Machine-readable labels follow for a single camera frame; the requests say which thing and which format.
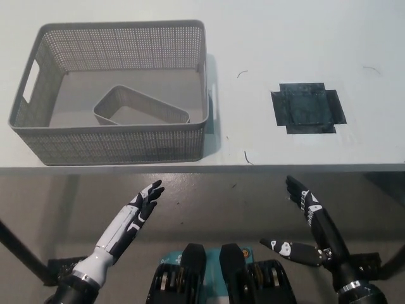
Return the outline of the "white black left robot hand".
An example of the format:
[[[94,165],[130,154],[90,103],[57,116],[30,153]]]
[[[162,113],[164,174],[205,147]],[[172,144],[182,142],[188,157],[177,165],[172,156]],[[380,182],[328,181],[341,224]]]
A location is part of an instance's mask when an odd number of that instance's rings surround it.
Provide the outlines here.
[[[93,253],[73,268],[72,274],[101,289],[108,269],[122,256],[152,214],[165,188],[157,180],[139,192],[117,213],[95,245]]]

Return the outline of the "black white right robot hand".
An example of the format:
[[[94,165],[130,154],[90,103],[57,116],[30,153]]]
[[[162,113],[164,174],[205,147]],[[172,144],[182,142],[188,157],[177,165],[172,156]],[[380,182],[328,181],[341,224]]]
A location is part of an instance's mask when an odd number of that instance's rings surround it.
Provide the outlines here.
[[[349,250],[327,209],[294,177],[287,176],[285,183],[289,198],[302,211],[316,246],[275,238],[263,238],[259,242],[291,262],[326,268],[332,274],[333,288],[339,296],[360,292],[367,282],[353,265]]]

